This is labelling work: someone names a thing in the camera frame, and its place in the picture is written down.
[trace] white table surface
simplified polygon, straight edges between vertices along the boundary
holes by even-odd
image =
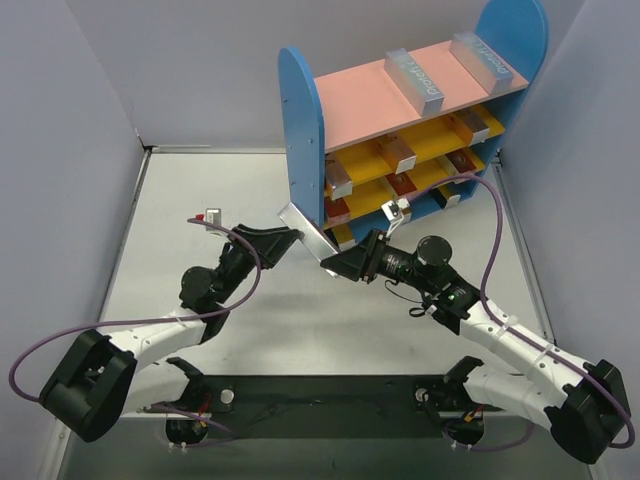
[[[179,305],[185,270],[217,265],[223,240],[186,218],[220,207],[227,227],[281,226],[277,212],[288,200],[284,155],[153,154],[105,319],[166,315]],[[494,229],[493,202],[480,188],[453,209],[401,227],[392,245],[413,251],[423,236],[440,235],[453,246],[452,265],[479,285]],[[252,278],[231,300],[246,292]],[[442,374],[465,355],[512,371],[430,317],[411,318],[413,305],[392,296],[383,283],[332,279],[297,242],[264,273],[256,294],[231,313],[217,337],[180,356],[206,374]],[[488,293],[541,334],[508,227]]]

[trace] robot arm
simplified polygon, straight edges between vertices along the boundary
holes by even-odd
[[[388,234],[372,230],[358,245],[320,265],[353,281],[370,283],[382,275],[415,288],[422,307],[410,314],[431,315],[522,374],[511,376],[466,357],[445,379],[457,392],[464,391],[469,409],[487,404],[524,417],[550,430],[574,458],[595,463],[624,422],[585,376],[604,387],[630,414],[618,369],[605,360],[592,365],[562,351],[488,300],[489,310],[501,323],[494,321],[482,304],[480,291],[449,265],[452,250],[444,239],[425,237],[413,254],[389,246],[388,241]]]
[[[233,232],[256,250],[262,269],[273,268],[299,238],[297,230],[286,227],[255,230],[238,225]],[[217,268],[192,267],[183,275],[182,305],[167,316],[176,321],[80,334],[42,389],[40,403],[91,442],[104,435],[122,413],[177,400],[199,372],[179,359],[161,359],[216,336],[229,312],[208,318],[207,314],[222,310],[221,305],[253,268],[255,259],[249,250],[230,239]],[[177,320],[194,314],[190,321]]]

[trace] black cable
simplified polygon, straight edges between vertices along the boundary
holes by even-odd
[[[389,284],[393,285],[394,287],[397,286],[399,284],[399,282],[392,282],[391,280],[385,280],[384,282],[384,288],[386,288],[389,293],[391,293],[392,295],[395,295],[398,298],[401,298],[403,300],[406,300],[407,302],[411,302],[411,303],[417,303],[418,305],[422,304],[422,302],[418,302],[416,300],[411,300],[410,298],[407,297],[403,297],[402,295],[400,295],[397,292],[394,292],[391,287],[389,287]]]

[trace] yellow shelf board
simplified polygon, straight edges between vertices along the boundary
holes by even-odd
[[[475,153],[473,153],[473,150],[470,148],[464,148],[463,150],[475,165],[476,172],[484,169],[484,162],[480,160]],[[437,160],[432,162],[423,162],[420,165],[416,165],[412,170],[407,172],[407,175],[418,190],[424,190],[449,176]]]
[[[504,133],[504,127],[482,105],[471,107],[489,126],[489,138]],[[451,130],[441,117],[418,123],[398,131],[405,142],[416,153],[416,165],[466,147],[462,139]],[[335,152],[353,186],[363,185],[371,180],[393,173],[379,155],[375,140],[358,143]]]
[[[449,176],[436,161],[416,165],[407,175],[418,190],[424,190]]]
[[[354,187],[392,173],[372,140],[338,150],[335,155],[351,177]]]
[[[474,105],[471,107],[471,110],[478,114],[489,127],[489,138],[497,137],[504,133],[504,126],[502,126],[496,117],[489,113],[489,110],[484,108],[484,105]]]
[[[388,202],[393,197],[391,193],[378,180],[367,182],[353,189],[353,193],[344,197],[351,220],[362,217],[378,210],[383,203]]]
[[[398,135],[416,153],[416,165],[465,146],[458,134],[440,118],[403,128]]]

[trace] silver plate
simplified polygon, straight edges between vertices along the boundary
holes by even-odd
[[[311,220],[309,220],[298,207],[289,202],[280,210],[278,217],[289,228],[295,228],[302,233],[300,241],[318,262],[338,253],[338,248]],[[327,273],[334,278],[338,275],[331,270]]]

